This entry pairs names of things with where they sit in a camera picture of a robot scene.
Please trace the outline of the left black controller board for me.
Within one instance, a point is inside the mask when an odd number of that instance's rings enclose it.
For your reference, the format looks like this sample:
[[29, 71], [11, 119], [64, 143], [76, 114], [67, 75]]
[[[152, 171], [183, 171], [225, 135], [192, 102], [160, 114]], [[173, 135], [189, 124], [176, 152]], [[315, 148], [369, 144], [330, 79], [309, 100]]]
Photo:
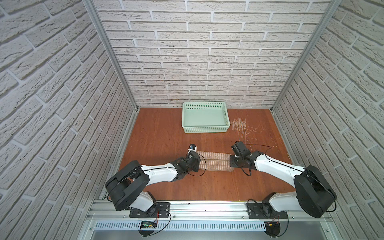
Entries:
[[140, 229], [145, 230], [145, 229], [150, 229], [154, 230], [158, 226], [158, 222], [152, 222], [152, 221], [141, 221]]

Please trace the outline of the aluminium corner post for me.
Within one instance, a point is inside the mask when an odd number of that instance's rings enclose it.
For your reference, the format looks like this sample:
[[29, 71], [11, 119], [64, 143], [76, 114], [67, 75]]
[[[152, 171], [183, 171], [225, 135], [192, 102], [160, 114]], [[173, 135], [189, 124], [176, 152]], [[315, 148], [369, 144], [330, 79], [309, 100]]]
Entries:
[[96, 9], [96, 6], [94, 4], [93, 1], [91, 0], [84, 0], [84, 5], [85, 5], [85, 8], [88, 12], [88, 14], [90, 15], [90, 18], [95, 26], [95, 29], [101, 39], [101, 42], [106, 50], [106, 53], [112, 63], [112, 66], [114, 67], [115, 71], [116, 71], [116, 74], [118, 76], [118, 79], [120, 80], [126, 94], [127, 94], [127, 97], [132, 105], [132, 107], [134, 108], [134, 110], [136, 112], [139, 111], [139, 107], [134, 99], [134, 96], [129, 88], [129, 85], [127, 83], [127, 80], [125, 78], [125, 75], [123, 73], [123, 70], [121, 68], [121, 65], [118, 61], [118, 58], [117, 58], [117, 55], [116, 53], [114, 52], [114, 49], [113, 49], [113, 46], [111, 44], [111, 41], [110, 39], [108, 38], [108, 35], [107, 35], [107, 31], [105, 30], [104, 28], [104, 25], [103, 25], [103, 22], [99, 16], [99, 13]]
[[271, 113], [272, 114], [278, 108], [280, 102], [283, 99], [283, 96], [288, 91], [288, 88], [290, 87], [292, 81], [295, 79], [295, 76], [298, 74], [299, 70], [301, 69], [302, 65], [305, 63], [305, 61], [309, 57], [310, 53], [313, 51], [313, 48], [316, 46], [316, 44], [319, 41], [323, 31], [328, 26], [330, 20], [332, 19], [333, 15], [335, 14], [336, 10], [338, 9], [338, 7], [340, 6], [341, 3], [342, 3], [342, 0], [330, 1], [326, 11], [324, 12], [318, 25], [316, 26], [316, 28], [315, 28], [313, 34], [311, 35], [308, 43], [306, 44], [305, 48], [303, 49], [303, 52], [298, 59], [298, 62], [295, 64], [295, 66], [294, 66], [293, 70], [291, 71], [288, 79], [286, 80], [283, 88], [281, 89], [277, 99], [275, 100], [273, 106], [271, 107]]

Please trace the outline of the aluminium front frame rail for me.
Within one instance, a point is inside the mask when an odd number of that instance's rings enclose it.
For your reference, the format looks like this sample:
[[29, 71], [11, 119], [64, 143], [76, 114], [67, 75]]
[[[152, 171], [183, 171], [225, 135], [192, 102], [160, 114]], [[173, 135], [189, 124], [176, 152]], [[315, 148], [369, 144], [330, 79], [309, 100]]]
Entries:
[[[168, 211], [171, 218], [180, 221], [248, 221], [252, 212], [247, 204], [252, 201], [170, 201]], [[109, 201], [94, 201], [86, 215], [87, 220], [122, 220], [134, 221], [130, 210], [116, 211]], [[280, 222], [332, 222], [329, 213], [321, 218], [313, 218], [305, 212], [290, 211], [289, 219], [271, 217], [270, 221]]]

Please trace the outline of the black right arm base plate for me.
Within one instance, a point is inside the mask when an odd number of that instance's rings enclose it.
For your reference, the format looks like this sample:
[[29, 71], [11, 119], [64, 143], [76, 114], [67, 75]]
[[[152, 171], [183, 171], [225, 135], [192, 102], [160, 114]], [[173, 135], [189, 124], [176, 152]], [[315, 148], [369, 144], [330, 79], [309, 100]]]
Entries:
[[278, 220], [288, 219], [288, 213], [287, 212], [276, 212], [268, 203], [247, 203], [247, 212], [249, 215], [249, 219], [260, 219], [260, 220]]

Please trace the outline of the black controller board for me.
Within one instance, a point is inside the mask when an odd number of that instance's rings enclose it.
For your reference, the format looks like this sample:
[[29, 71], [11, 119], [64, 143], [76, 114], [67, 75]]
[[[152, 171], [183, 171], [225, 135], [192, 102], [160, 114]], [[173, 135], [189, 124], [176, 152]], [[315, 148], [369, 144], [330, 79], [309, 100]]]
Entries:
[[281, 224], [279, 222], [265, 222], [265, 233], [271, 238], [277, 238], [281, 232]]
[[140, 229], [145, 230], [145, 229], [150, 229], [154, 230], [158, 226], [158, 222], [152, 222], [152, 221], [141, 221]]

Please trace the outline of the pink striped square dishcloth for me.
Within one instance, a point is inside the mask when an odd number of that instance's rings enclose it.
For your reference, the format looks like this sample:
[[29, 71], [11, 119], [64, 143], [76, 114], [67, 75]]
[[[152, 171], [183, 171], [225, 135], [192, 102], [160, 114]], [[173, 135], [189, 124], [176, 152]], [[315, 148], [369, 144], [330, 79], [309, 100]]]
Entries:
[[232, 172], [234, 170], [230, 166], [230, 154], [204, 151], [197, 151], [197, 154], [201, 155], [200, 170], [216, 172]]

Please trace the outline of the right black controller board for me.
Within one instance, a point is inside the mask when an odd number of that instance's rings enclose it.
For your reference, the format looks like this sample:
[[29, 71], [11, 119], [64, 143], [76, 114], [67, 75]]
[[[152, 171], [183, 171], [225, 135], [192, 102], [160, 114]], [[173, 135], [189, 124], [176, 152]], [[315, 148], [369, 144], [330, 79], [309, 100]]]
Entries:
[[281, 224], [279, 222], [265, 222], [265, 233], [271, 238], [277, 238], [281, 232]]

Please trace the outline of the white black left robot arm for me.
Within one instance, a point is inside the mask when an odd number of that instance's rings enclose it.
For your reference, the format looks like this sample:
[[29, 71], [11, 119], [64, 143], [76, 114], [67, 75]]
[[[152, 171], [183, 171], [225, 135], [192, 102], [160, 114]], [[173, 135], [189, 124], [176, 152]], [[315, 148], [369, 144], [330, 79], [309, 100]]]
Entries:
[[116, 211], [133, 208], [147, 212], [155, 204], [155, 198], [144, 189], [162, 182], [175, 182], [190, 172], [198, 172], [201, 156], [189, 151], [186, 157], [159, 166], [141, 165], [132, 161], [105, 183], [105, 188]]

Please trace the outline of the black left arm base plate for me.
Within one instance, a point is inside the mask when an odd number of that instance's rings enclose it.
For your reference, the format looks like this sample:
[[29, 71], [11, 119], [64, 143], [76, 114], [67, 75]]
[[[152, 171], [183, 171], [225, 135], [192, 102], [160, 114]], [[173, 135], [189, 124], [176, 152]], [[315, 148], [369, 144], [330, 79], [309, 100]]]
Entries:
[[147, 211], [143, 212], [139, 209], [131, 208], [129, 217], [133, 219], [148, 219], [148, 218], [159, 218], [167, 219], [169, 217], [171, 203], [170, 202], [156, 202]]

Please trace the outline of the aluminium left base rail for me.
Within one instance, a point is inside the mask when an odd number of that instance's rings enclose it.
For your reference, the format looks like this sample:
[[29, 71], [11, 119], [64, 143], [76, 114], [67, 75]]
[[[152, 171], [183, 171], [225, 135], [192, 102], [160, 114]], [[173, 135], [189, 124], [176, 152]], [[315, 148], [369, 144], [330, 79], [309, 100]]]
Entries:
[[112, 120], [107, 120], [104, 125], [106, 131], [107, 143], [101, 147], [102, 167], [96, 179], [96, 193], [94, 200], [102, 199], [105, 195], [105, 180], [110, 178], [119, 168], [123, 151], [131, 136], [140, 108], [130, 109], [125, 112], [120, 111], [116, 114], [111, 113]]

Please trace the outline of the mint green perforated plastic basket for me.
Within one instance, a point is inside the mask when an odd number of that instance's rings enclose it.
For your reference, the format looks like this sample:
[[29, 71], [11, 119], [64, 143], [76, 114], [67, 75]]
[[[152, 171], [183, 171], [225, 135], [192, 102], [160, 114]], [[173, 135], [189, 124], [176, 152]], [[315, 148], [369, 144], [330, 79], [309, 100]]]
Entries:
[[182, 127], [186, 134], [225, 133], [230, 125], [224, 102], [183, 103]]

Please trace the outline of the aluminium corner post right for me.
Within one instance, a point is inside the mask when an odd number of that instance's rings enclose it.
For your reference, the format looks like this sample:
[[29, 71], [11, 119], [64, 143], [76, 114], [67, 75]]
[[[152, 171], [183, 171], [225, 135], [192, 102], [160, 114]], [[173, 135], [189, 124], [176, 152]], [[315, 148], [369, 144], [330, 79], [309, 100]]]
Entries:
[[272, 114], [278, 108], [280, 102], [283, 99], [283, 96], [288, 91], [288, 88], [290, 87], [292, 81], [295, 79], [295, 76], [298, 74], [299, 70], [301, 69], [302, 65], [305, 63], [305, 61], [309, 57], [310, 53], [313, 51], [313, 48], [316, 46], [316, 44], [319, 41], [323, 31], [328, 26], [330, 20], [332, 19], [333, 15], [335, 14], [336, 10], [338, 9], [338, 7], [340, 6], [341, 3], [342, 3], [342, 0], [330, 1], [326, 11], [324, 12], [318, 25], [316, 26], [316, 28], [315, 28], [313, 34], [311, 35], [308, 43], [306, 44], [305, 48], [303, 49], [303, 52], [298, 59], [298, 62], [295, 64], [295, 66], [294, 66], [293, 70], [291, 71], [288, 79], [286, 80], [283, 88], [281, 89], [277, 99], [275, 100], [273, 106], [271, 107], [271, 113]]

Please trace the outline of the aluminium corner post left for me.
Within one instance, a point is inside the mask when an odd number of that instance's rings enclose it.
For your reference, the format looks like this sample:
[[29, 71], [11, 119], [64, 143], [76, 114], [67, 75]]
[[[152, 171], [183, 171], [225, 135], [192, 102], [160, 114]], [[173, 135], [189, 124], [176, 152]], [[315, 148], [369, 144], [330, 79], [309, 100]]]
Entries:
[[106, 53], [112, 63], [112, 66], [114, 67], [115, 71], [116, 71], [116, 74], [118, 76], [118, 79], [120, 80], [126, 94], [127, 94], [127, 97], [132, 105], [132, 107], [134, 108], [134, 110], [136, 112], [139, 111], [139, 107], [134, 99], [134, 96], [129, 88], [129, 85], [127, 83], [127, 80], [125, 78], [125, 75], [123, 73], [123, 70], [121, 68], [121, 65], [118, 61], [118, 58], [117, 58], [117, 55], [116, 53], [114, 52], [114, 49], [113, 49], [113, 46], [111, 44], [111, 41], [110, 39], [108, 38], [108, 35], [107, 35], [107, 31], [105, 30], [104, 28], [104, 25], [103, 25], [103, 22], [99, 16], [99, 13], [96, 9], [96, 6], [94, 4], [93, 1], [91, 0], [84, 0], [84, 5], [85, 5], [85, 8], [88, 12], [88, 14], [90, 15], [90, 18], [95, 26], [95, 29], [101, 39], [101, 42], [106, 50]]

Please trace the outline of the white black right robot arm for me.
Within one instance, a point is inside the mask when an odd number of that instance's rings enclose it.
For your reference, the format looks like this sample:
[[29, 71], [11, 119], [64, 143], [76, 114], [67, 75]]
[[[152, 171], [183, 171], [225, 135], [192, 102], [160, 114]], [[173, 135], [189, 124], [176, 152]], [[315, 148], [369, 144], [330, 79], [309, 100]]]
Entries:
[[337, 194], [317, 167], [294, 166], [263, 152], [251, 152], [243, 142], [235, 142], [232, 150], [231, 167], [248, 169], [248, 176], [252, 170], [267, 173], [295, 188], [294, 192], [271, 193], [262, 201], [261, 211], [267, 218], [283, 211], [304, 211], [320, 218], [337, 204]]

